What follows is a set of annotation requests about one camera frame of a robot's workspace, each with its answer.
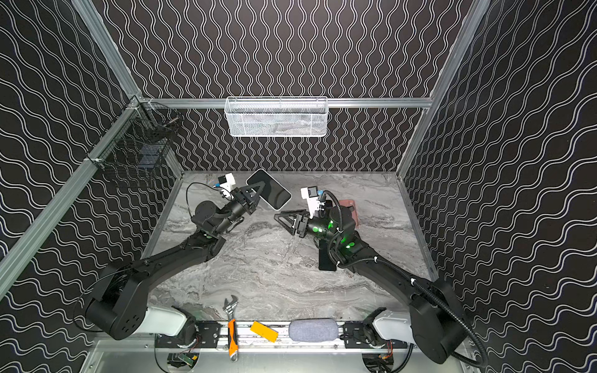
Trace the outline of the pink phone case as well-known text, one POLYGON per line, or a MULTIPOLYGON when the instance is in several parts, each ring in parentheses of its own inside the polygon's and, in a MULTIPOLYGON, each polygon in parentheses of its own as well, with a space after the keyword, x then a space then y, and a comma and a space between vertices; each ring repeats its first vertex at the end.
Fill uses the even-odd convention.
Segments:
POLYGON ((357 212, 357 205, 356 205, 355 201, 350 200, 350 199, 344 199, 344 200, 339 200, 339 202, 340 202, 341 206, 348 208, 348 210, 351 212, 351 217, 354 220, 355 228, 358 228, 359 227, 359 215, 357 212))

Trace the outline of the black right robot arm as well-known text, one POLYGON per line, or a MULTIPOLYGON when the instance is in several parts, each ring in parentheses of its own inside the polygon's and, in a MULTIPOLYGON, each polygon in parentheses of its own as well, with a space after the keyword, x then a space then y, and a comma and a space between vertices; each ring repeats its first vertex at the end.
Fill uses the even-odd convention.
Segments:
POLYGON ((373 281, 408 306, 414 344, 437 364, 452 356, 476 368, 488 366, 488 352, 466 320, 451 285, 418 277, 393 264, 365 242, 345 206, 312 216, 307 210, 275 215, 288 233, 312 236, 334 268, 347 269, 373 281))

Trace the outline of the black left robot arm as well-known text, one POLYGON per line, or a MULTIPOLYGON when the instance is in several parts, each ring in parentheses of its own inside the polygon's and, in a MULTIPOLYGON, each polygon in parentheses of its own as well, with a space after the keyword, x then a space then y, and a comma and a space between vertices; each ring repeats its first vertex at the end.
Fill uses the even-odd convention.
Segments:
POLYGON ((219 208, 202 201, 191 217, 196 230, 179 245, 128 264, 113 262, 92 285, 82 307, 85 319, 115 340, 133 334, 161 334, 181 347, 197 339, 196 318, 183 309, 148 305, 149 292, 174 275, 215 258, 225 244, 224 235, 253 214, 264 183, 237 187, 219 208))

